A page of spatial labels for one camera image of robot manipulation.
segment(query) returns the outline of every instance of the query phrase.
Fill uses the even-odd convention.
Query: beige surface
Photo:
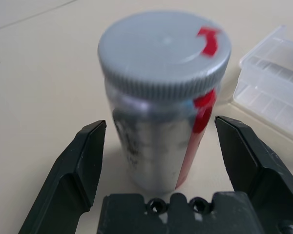
[[[35,5],[35,1],[16,1]],[[94,207],[82,215],[76,233],[96,233],[105,195],[141,192],[147,199],[152,196],[126,175],[96,52],[100,35],[111,23],[138,11],[192,11],[223,26],[233,48],[214,113],[251,125],[293,173],[293,142],[226,104],[240,71],[238,61],[245,53],[281,24],[288,26],[293,39],[293,0],[76,0],[58,8],[45,0],[46,6],[33,6],[30,14],[4,2],[0,5],[7,17],[0,18],[0,234],[19,231],[54,160],[77,131],[98,119],[106,119],[108,125],[103,170]],[[210,200],[215,191],[232,190],[220,148],[214,147],[217,142],[211,121],[188,180],[178,190],[188,198],[199,195]]]

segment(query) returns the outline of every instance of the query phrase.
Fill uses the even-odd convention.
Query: red label
[[[219,33],[218,29],[202,27],[197,36],[204,36],[206,37],[206,46],[202,51],[202,54],[207,56],[214,56],[217,51],[218,44],[216,34]]]
[[[199,97],[193,101],[195,108],[198,109],[198,113],[195,117],[195,122],[188,143],[186,155],[181,166],[176,188],[179,187],[188,176],[196,151],[203,137],[205,128],[209,122],[210,115],[215,102],[216,93],[214,90],[212,90],[205,96]]]

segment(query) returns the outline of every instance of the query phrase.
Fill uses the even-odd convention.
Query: screw hole
[[[199,214],[207,214],[210,212],[209,203],[203,198],[195,197],[189,202],[189,205]]]
[[[148,202],[146,209],[149,214],[160,215],[167,211],[167,205],[163,200],[154,198]]]

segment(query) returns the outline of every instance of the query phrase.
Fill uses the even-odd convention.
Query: black plastic part
[[[248,194],[266,233],[280,234],[280,222],[293,222],[292,174],[251,127],[223,116],[215,124],[234,190]]]
[[[160,215],[167,211],[167,204],[160,198],[153,198],[147,203],[146,210],[148,214]]]
[[[209,203],[201,198],[201,197],[195,197],[190,202],[189,205],[193,208],[193,210],[199,214],[208,214],[211,212],[211,207]]]
[[[74,234],[93,205],[99,183],[106,124],[80,130],[57,158],[19,234]]]
[[[243,192],[215,193],[213,210],[198,214],[182,194],[173,194],[167,211],[147,212],[143,196],[113,194],[103,200],[98,234],[263,234]]]

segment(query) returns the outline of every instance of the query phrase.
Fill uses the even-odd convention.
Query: transparent plastic container
[[[243,109],[293,137],[293,42],[281,26],[240,61],[233,100]]]

